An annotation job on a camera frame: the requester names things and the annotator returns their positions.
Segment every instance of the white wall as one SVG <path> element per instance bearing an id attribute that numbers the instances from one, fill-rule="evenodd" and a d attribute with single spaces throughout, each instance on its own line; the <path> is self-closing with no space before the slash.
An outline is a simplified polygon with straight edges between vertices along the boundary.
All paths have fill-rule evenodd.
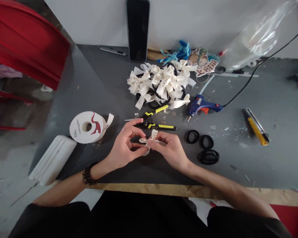
<path id="1" fill-rule="evenodd" d="M 77 44 L 128 46 L 125 0 L 45 0 Z M 220 52 L 258 13 L 284 0 L 150 0 L 148 45 Z M 298 7 L 284 18 L 271 55 L 298 33 Z M 276 55 L 298 58 L 298 38 Z"/>

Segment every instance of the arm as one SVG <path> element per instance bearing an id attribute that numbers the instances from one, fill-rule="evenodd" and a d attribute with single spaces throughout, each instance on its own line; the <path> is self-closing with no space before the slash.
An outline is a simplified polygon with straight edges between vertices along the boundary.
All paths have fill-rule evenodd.
<path id="1" fill-rule="evenodd" d="M 244 186 L 192 163 L 185 155 L 177 135 L 158 132 L 156 139 L 165 142 L 167 146 L 163 147 L 153 140 L 149 140 L 148 145 L 160 152 L 174 169 L 219 193 L 235 209 L 279 219 L 267 202 Z"/>
<path id="2" fill-rule="evenodd" d="M 99 179 L 113 170 L 127 165 L 148 150 L 143 144 L 130 142 L 130 139 L 135 136 L 146 138 L 146 135 L 141 129 L 133 126 L 142 122 L 142 120 L 142 118 L 138 118 L 124 125 L 124 130 L 117 136 L 109 155 L 90 170 L 93 179 Z M 139 149 L 136 151 L 130 150 L 135 147 L 139 147 Z M 35 199 L 33 203 L 45 207 L 63 206 L 69 204 L 86 187 L 87 185 L 83 182 L 82 172 L 79 172 L 46 191 Z"/>

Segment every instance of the concrete floor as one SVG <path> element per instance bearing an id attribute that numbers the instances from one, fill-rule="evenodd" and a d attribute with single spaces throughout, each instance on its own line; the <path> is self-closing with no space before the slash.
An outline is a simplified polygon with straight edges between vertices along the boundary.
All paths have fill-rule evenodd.
<path id="1" fill-rule="evenodd" d="M 49 187 L 36 186 L 13 206 L 35 182 L 28 179 L 28 171 L 40 142 L 53 93 L 40 91 L 42 84 L 25 76 L 12 79 L 4 90 L 32 98 L 30 106 L 11 100 L 0 104 L 0 124 L 26 127 L 25 131 L 0 131 L 0 238 L 7 237 L 25 207 Z M 75 201 L 85 201 L 93 207 L 102 191 L 86 189 Z"/>

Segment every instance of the black shirt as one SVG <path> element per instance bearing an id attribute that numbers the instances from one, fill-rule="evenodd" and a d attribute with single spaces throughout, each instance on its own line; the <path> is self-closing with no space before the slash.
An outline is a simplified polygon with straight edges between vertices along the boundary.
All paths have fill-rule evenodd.
<path id="1" fill-rule="evenodd" d="M 92 211 L 84 202 L 62 207 L 30 204 L 9 237 L 103 236 L 291 237 L 274 218 L 215 207 L 207 227 L 180 197 L 112 191 L 105 191 Z"/>

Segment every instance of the wooden table edge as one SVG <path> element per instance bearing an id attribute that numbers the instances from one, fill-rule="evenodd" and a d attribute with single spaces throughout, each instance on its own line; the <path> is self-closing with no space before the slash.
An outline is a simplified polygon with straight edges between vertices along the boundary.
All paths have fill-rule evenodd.
<path id="1" fill-rule="evenodd" d="M 154 183 L 98 183 L 89 186 L 91 189 L 108 191 L 159 194 L 180 197 L 206 198 L 222 200 L 220 196 L 203 185 L 177 185 Z M 293 189 L 270 189 L 248 187 L 256 195 L 272 205 L 298 207 L 298 191 Z"/>

